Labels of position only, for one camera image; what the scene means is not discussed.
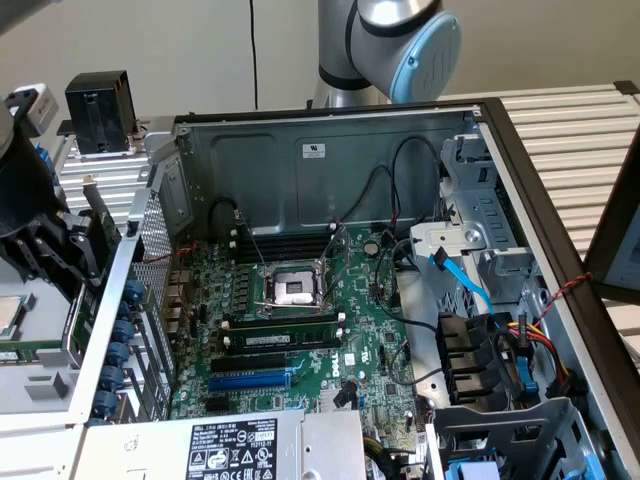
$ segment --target power supply label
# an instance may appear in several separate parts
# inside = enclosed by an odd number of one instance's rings
[[[276,478],[278,420],[194,425],[186,480]]]

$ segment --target cable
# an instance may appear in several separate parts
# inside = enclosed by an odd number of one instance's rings
[[[407,345],[408,343],[409,342],[407,340],[402,342],[402,345],[400,346],[400,348],[396,351],[396,353],[393,354],[393,357],[391,358],[391,363],[389,364],[389,377],[391,377],[391,380],[393,380],[394,383],[397,383],[398,385],[403,385],[405,387],[412,387],[413,385],[417,385],[418,383],[426,380],[427,378],[442,372],[442,368],[436,368],[434,370],[431,370],[429,373],[421,376],[420,378],[416,378],[415,380],[411,380],[411,381],[400,380],[398,377],[396,377],[396,374],[393,371],[393,365],[396,363],[396,359],[398,358],[398,355],[400,355],[400,352],[404,349],[404,346]]]
[[[556,299],[559,296],[564,295],[569,290],[571,290],[573,287],[576,287],[576,286],[580,285],[582,282],[585,282],[585,281],[589,280],[591,278],[591,276],[592,276],[591,272],[587,272],[587,273],[585,273],[583,275],[578,275],[574,280],[571,280],[571,281],[565,283],[562,287],[560,287],[558,289],[558,291],[551,296],[551,301],[549,301],[549,303],[547,304],[545,309],[542,311],[542,313],[540,314],[540,317],[538,317],[538,320],[536,320],[533,323],[533,326],[534,327],[538,327],[540,325],[540,322],[542,321],[544,316],[547,313],[549,313],[549,310],[551,310],[551,306],[553,305],[553,302],[555,302]]]
[[[509,329],[509,332],[513,334],[516,338],[519,337],[519,332],[517,330]],[[562,363],[562,360],[558,355],[558,351],[556,350],[556,347],[553,345],[551,340],[549,340],[544,335],[539,335],[537,333],[531,333],[531,332],[527,333],[527,339],[534,343],[541,343],[549,350],[549,352],[551,353],[551,356],[553,357],[553,361],[556,365],[556,376],[558,377],[558,381],[560,383],[564,383],[565,378],[568,378],[570,374],[567,368],[564,366],[564,363]]]
[[[193,252],[196,248],[198,248],[198,246],[199,246],[198,242],[193,242],[193,244],[188,248],[180,248],[180,249],[176,250],[175,252],[171,252],[171,253],[168,253],[166,255],[162,255],[161,257],[147,258],[146,260],[143,260],[142,263],[155,263],[155,262],[159,262],[160,260],[164,260],[165,258],[171,258],[173,256],[180,256],[182,254],[187,256],[191,252]]]
[[[256,59],[256,32],[253,0],[249,0],[249,18],[251,20],[251,53],[253,55],[253,106],[258,110],[258,65]]]
[[[422,142],[424,145],[426,145],[427,148],[429,149],[429,151],[431,152],[431,155],[432,155],[432,158],[433,158],[433,164],[435,165],[435,170],[436,170],[436,175],[434,177],[435,180],[436,180],[436,185],[435,185],[435,190],[434,190],[433,217],[436,218],[436,212],[438,211],[438,203],[439,203],[439,200],[440,200],[440,194],[439,194],[440,168],[438,166],[438,154],[436,153],[436,149],[433,146],[433,143],[431,143],[425,137],[422,137],[422,136],[419,136],[419,135],[411,135],[410,137],[407,137],[402,142],[400,142],[400,145],[398,145],[398,147],[396,148],[396,151],[395,151],[395,153],[393,155],[393,160],[391,162],[391,184],[392,184],[393,190],[397,191],[397,187],[396,187],[396,162],[398,161],[398,156],[400,155],[400,151],[402,150],[402,147],[404,147],[405,144],[407,144],[411,140],[418,140],[418,141]],[[391,209],[393,211],[395,211],[395,207],[396,207],[395,206],[395,198],[394,198],[394,196],[392,194],[392,196],[391,196]],[[392,220],[392,226],[393,227],[395,227],[396,221],[400,217],[401,211],[402,211],[402,208],[400,207],[400,201],[398,200],[397,215],[396,215],[396,218]]]
[[[258,252],[258,256],[260,257],[260,261],[262,262],[262,267],[264,268],[264,274],[266,275],[267,264],[264,261],[264,257],[262,256],[262,252],[260,251],[260,248],[258,248],[258,243],[256,242],[256,239],[253,237],[253,232],[251,231],[251,227],[249,227],[249,222],[247,222],[247,219],[244,217],[242,212],[238,211],[238,216],[242,220],[242,223],[244,224],[244,226],[247,228],[247,232],[249,233],[251,242],[253,242],[253,246],[255,247],[256,252]]]
[[[393,249],[391,250],[391,262],[393,262],[395,260],[396,253],[398,252],[398,249],[402,249],[402,253],[405,255],[405,257],[407,259],[409,259],[409,262],[411,263],[411,265],[416,267],[415,262],[407,254],[407,252],[404,249],[405,245],[410,245],[410,244],[411,244],[411,239],[410,238],[405,238],[404,240],[400,240],[399,242],[396,242],[396,244],[393,246]],[[396,286],[396,276],[395,275],[391,275],[391,294],[392,295],[395,294],[396,288],[397,288],[397,286]]]
[[[236,201],[233,198],[229,198],[229,197],[216,197],[213,200],[213,203],[211,204],[211,206],[209,207],[209,212],[207,213],[207,230],[209,232],[211,232],[211,223],[212,223],[212,216],[213,216],[213,211],[216,209],[216,207],[218,205],[221,205],[223,203],[226,203],[228,205],[230,205],[233,210],[234,210],[234,215],[236,215],[236,212],[238,211],[238,204],[236,203]]]
[[[362,440],[364,454],[378,466],[384,477],[387,480],[399,480],[400,467],[393,461],[389,451],[371,437],[364,436]]]
[[[387,173],[387,175],[389,175],[389,179],[391,180],[391,170],[389,170],[389,167],[387,167],[386,165],[378,165],[377,167],[375,167],[373,170],[371,170],[371,173],[369,174],[369,178],[367,179],[367,183],[365,184],[364,188],[362,189],[362,192],[360,192],[360,195],[358,196],[358,198],[356,199],[355,203],[349,208],[349,210],[347,210],[347,212],[342,215],[339,219],[338,219],[338,223],[344,223],[344,221],[349,218],[353,212],[356,211],[356,209],[360,206],[360,203],[362,203],[362,200],[364,200],[364,197],[367,195],[367,192],[369,191],[369,188],[371,188],[371,185],[373,183],[373,179],[376,176],[376,173],[378,173],[380,170],[383,170]],[[395,187],[393,185],[393,181],[391,182],[391,195],[394,198],[398,199],[398,205],[400,205],[400,196],[398,195],[397,190],[395,190]],[[391,208],[391,218],[393,219],[394,215],[395,215],[395,203],[393,204],[394,206],[392,206]]]
[[[373,281],[375,283],[376,286],[376,303],[378,304],[378,306],[382,309],[382,311],[384,313],[387,314],[388,317],[393,318],[394,320],[397,320],[400,323],[404,323],[405,325],[416,325],[418,327],[425,327],[428,328],[429,330],[431,330],[433,333],[437,332],[436,327],[434,327],[433,325],[430,325],[428,323],[424,323],[424,322],[417,322],[415,320],[409,320],[407,318],[404,318],[400,315],[396,315],[395,313],[390,312],[382,303],[382,300],[380,299],[380,289],[378,288],[379,285],[379,277],[380,277],[380,266],[382,265],[382,260],[384,259],[384,257],[387,255],[387,253],[389,252],[389,250],[391,249],[390,246],[387,246],[384,251],[382,252],[382,255],[380,255],[380,259],[378,260],[378,263],[376,265],[376,272],[373,276]]]

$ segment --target black cable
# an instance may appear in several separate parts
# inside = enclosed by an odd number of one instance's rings
[[[360,195],[356,199],[355,203],[349,208],[349,210],[347,210],[347,212],[338,219],[339,223],[344,223],[344,221],[347,218],[349,218],[353,214],[353,212],[355,212],[356,209],[360,206],[360,204],[362,203],[362,200],[364,200],[364,197],[367,195],[367,192],[371,188],[371,185],[373,183],[373,179],[376,176],[376,173],[378,173],[380,170],[385,171],[387,173],[387,175],[389,175],[389,179],[391,180],[391,178],[392,178],[391,177],[391,170],[389,170],[389,167],[387,167],[386,165],[378,165],[373,170],[371,170],[371,173],[369,174],[369,178],[367,179],[367,183],[365,184],[364,188],[362,189],[362,192],[360,192]],[[398,196],[397,190],[395,190],[395,188],[393,187],[393,182],[391,183],[391,196],[394,197],[394,198],[397,198],[398,199],[398,205],[400,205],[400,197]]]
[[[398,358],[398,355],[400,355],[400,352],[402,351],[403,346],[401,346],[396,353],[393,354],[393,357],[391,358],[391,363],[389,364],[389,377],[391,378],[391,380],[393,380],[394,383],[397,383],[398,385],[402,385],[405,387],[412,387],[414,385],[417,385],[420,382],[425,381],[427,378],[429,377],[433,377],[435,374],[442,372],[442,368],[436,368],[434,370],[431,370],[429,373],[424,374],[423,376],[421,376],[420,378],[416,378],[415,380],[400,380],[398,377],[396,377],[395,372],[393,371],[393,365],[396,363],[396,359]]]
[[[419,142],[422,142],[424,145],[427,146],[427,148],[429,149],[429,151],[431,152],[431,155],[433,156],[433,164],[435,165],[435,170],[436,170],[436,175],[435,175],[435,180],[436,180],[436,185],[435,185],[435,190],[434,190],[434,201],[433,201],[433,218],[437,218],[436,217],[436,212],[439,210],[438,207],[438,203],[440,200],[440,195],[439,195],[439,188],[440,188],[440,168],[438,165],[438,154],[436,153],[436,149],[433,146],[433,143],[431,143],[429,140],[427,140],[425,137],[419,136],[419,135],[411,135],[410,137],[405,138],[402,142],[400,142],[400,145],[398,145],[398,147],[396,148],[396,152],[393,155],[393,160],[391,162],[391,184],[393,185],[393,189],[397,190],[397,186],[396,186],[396,162],[398,160],[398,156],[400,155],[400,151],[402,150],[402,147],[405,146],[406,143],[410,142],[411,140],[418,140]],[[391,197],[391,206],[392,206],[392,210],[395,211],[395,199],[392,196]],[[397,216],[396,216],[396,220],[398,220],[398,218],[400,218],[400,213],[402,212],[402,208],[400,207],[400,204],[398,202],[398,211],[397,211]]]
[[[378,304],[378,306],[382,309],[382,311],[384,313],[387,314],[387,316],[389,316],[390,318],[393,318],[394,320],[397,320],[400,323],[404,323],[405,325],[416,325],[419,327],[425,327],[428,328],[429,330],[431,330],[433,333],[437,332],[436,327],[434,327],[433,325],[430,325],[428,323],[425,322],[417,322],[415,320],[409,320],[407,318],[404,318],[400,315],[396,315],[395,313],[390,312],[382,303],[382,300],[380,299],[380,289],[378,288],[379,285],[379,277],[380,277],[380,266],[382,265],[382,260],[384,259],[384,257],[387,255],[387,253],[389,252],[389,250],[391,249],[391,246],[387,246],[384,251],[382,252],[382,254],[380,255],[380,258],[378,259],[378,264],[376,265],[376,272],[373,276],[373,281],[375,283],[376,286],[376,303]]]
[[[212,216],[213,216],[213,211],[216,209],[216,207],[218,205],[221,205],[223,203],[227,203],[229,204],[234,210],[238,210],[238,204],[236,203],[236,201],[232,198],[229,197],[216,197],[213,199],[213,203],[211,204],[211,206],[209,207],[209,212],[207,213],[207,231],[211,232],[211,224],[212,224]]]
[[[253,55],[253,106],[258,110],[258,66],[256,59],[256,32],[253,0],[249,0],[249,18],[251,19],[251,53]]]

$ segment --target ventilation grille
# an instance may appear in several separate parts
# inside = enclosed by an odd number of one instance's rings
[[[151,191],[142,224],[142,243],[144,244],[144,260],[163,257],[171,254],[171,242],[164,221],[162,206],[158,194]],[[164,301],[167,275],[171,265],[171,257],[153,263],[134,263],[136,278],[145,286],[153,289],[159,305]]]

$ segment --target pcie slot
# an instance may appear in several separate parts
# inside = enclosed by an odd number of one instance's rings
[[[244,372],[247,370],[284,369],[286,367],[284,355],[260,355],[259,357],[222,357],[211,360],[211,371]]]
[[[208,381],[209,393],[251,388],[288,388],[291,386],[291,377],[302,368],[303,364],[304,360],[297,367],[289,367],[282,370],[211,377]]]

